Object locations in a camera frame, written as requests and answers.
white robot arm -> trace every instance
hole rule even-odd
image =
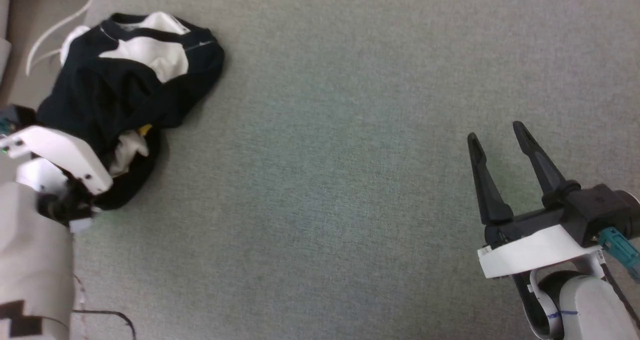
[[[533,333],[540,339],[638,340],[638,316],[606,266],[603,249],[640,283],[640,253],[627,239],[640,236],[640,203],[606,185],[582,189],[566,180],[521,122],[513,124],[531,160],[544,208],[514,216],[487,170],[475,134],[468,136],[471,168],[485,225],[477,254],[486,278],[511,276]],[[538,270],[564,262],[576,271]]]
[[[71,231],[112,178],[86,142],[30,126],[0,138],[11,158],[34,155],[0,184],[0,339],[68,340],[74,305]]]

black and white shirt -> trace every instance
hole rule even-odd
[[[116,13],[67,37],[62,70],[37,119],[85,140],[109,169],[126,131],[181,125],[219,78],[224,57],[209,29],[164,12]],[[114,188],[119,179],[140,177],[134,167],[128,171]]]

wire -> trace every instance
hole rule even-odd
[[[620,287],[616,283],[616,280],[613,278],[613,274],[611,274],[609,267],[606,264],[601,264],[600,266],[604,271],[604,276],[606,277],[606,280],[608,281],[608,283],[611,284],[611,286],[613,287],[613,291],[615,292],[617,297],[620,299],[620,301],[622,301],[622,304],[624,304],[624,308],[626,308],[626,312],[629,313],[629,316],[635,323],[635,327],[640,329],[640,318],[638,318],[638,314],[636,314],[636,311],[633,309],[633,306],[631,306],[631,304],[629,303],[625,295],[622,293],[622,290],[620,290]]]
[[[122,320],[124,320],[126,322],[128,327],[131,328],[131,336],[132,336],[133,340],[136,340],[136,329],[133,326],[133,322],[126,315],[120,313],[119,311],[110,311],[110,310],[76,310],[76,309],[74,309],[73,313],[76,313],[76,314],[96,314],[96,315],[115,315],[117,317],[120,317]]]
[[[64,24],[69,23],[71,20],[76,19],[77,17],[82,15],[82,13],[86,12],[86,10],[89,9],[89,6],[91,5],[91,3],[93,1],[94,0],[88,0],[87,3],[84,4],[82,6],[82,8],[80,8],[80,10],[78,10],[77,12],[69,15],[65,19],[62,19],[61,21],[57,22],[55,25],[51,26],[51,28],[47,29],[44,33],[42,33],[42,35],[38,38],[38,40],[35,41],[35,43],[31,47],[31,50],[29,51],[29,55],[27,56],[27,65],[25,67],[25,73],[27,74],[27,76],[30,75],[30,73],[32,71],[32,68],[35,66],[36,63],[44,60],[45,58],[48,58],[49,56],[58,54],[60,52],[60,49],[49,51],[49,52],[47,52],[46,54],[40,56],[39,58],[37,58],[37,60],[34,61],[34,56],[36,54],[36,51],[38,51],[38,48],[40,47],[42,42],[44,42],[44,40],[48,36],[50,36],[54,31],[56,31],[58,28],[60,28]]]
[[[76,281],[78,281],[78,287],[80,288],[80,299],[78,299],[80,310],[87,310],[85,308],[85,304],[87,303],[87,291],[85,290],[85,286],[83,285],[82,281],[80,281],[80,278],[76,276],[76,274],[74,274],[73,277]],[[89,335],[87,334],[87,320],[84,314],[80,315],[80,324],[82,324],[82,326],[80,327],[82,329],[82,338],[84,340],[89,340]]]

white cloth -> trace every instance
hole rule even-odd
[[[165,12],[153,12],[146,16],[140,23],[118,23],[124,30],[133,30],[137,28],[149,28],[167,33],[186,34],[190,30],[183,26],[173,15]]]
[[[182,44],[150,37],[120,39],[117,49],[103,52],[100,58],[128,59],[142,63],[153,69],[162,83],[186,74],[189,70],[189,60]]]
[[[127,173],[136,154],[149,156],[146,140],[134,130],[125,131],[118,139],[119,143],[114,152],[114,159],[109,166],[109,174],[112,178]]]

yellow cloth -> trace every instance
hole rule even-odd
[[[151,124],[147,124],[146,126],[143,126],[140,129],[138,129],[137,133],[145,137],[147,133],[149,133],[150,129],[151,129]]]

